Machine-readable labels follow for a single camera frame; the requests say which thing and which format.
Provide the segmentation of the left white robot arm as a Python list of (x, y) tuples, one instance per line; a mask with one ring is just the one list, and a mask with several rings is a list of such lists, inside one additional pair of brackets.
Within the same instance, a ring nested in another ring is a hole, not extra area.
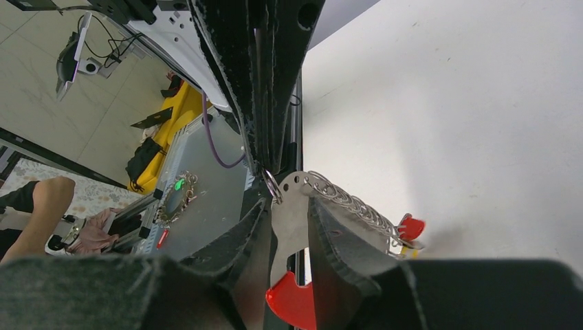
[(286, 168), (296, 80), (323, 1), (92, 1), (218, 109), (235, 115), (253, 172)]

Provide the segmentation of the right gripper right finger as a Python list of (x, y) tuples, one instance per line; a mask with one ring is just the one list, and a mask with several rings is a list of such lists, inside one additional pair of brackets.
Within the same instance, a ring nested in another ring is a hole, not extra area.
[(336, 329), (582, 328), (582, 279), (557, 261), (400, 261), (379, 283)]

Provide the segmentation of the red tag key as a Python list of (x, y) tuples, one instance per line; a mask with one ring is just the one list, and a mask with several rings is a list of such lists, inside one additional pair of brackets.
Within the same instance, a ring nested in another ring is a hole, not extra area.
[(406, 213), (397, 225), (397, 233), (402, 241), (412, 242), (417, 239), (426, 227), (424, 220), (414, 218)]

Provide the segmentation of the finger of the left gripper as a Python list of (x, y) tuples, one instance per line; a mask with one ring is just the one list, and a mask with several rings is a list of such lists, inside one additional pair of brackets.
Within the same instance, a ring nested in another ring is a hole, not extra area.
[(264, 1), (258, 28), (257, 160), (281, 170), (292, 92), (324, 1)]
[(256, 33), (264, 1), (189, 1), (201, 48), (222, 94), (238, 120), (250, 170), (265, 170), (265, 114)]

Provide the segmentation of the yellow tag key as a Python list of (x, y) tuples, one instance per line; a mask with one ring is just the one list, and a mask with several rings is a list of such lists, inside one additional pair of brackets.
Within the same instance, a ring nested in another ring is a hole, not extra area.
[(399, 253), (399, 257), (403, 259), (415, 259), (419, 256), (420, 249), (408, 247), (403, 245)]

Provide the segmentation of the grey red keyring holder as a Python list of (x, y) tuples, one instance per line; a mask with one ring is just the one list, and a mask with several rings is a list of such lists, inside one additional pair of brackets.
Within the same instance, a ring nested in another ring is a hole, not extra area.
[(398, 265), (397, 225), (315, 171), (289, 174), (272, 186), (276, 251), (265, 299), (299, 329), (339, 328), (366, 299), (382, 294), (380, 274)]

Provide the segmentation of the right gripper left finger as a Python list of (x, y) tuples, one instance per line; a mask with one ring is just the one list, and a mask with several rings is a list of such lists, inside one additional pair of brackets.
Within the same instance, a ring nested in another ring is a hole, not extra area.
[(262, 329), (266, 200), (194, 254), (28, 257), (1, 267), (2, 329)]

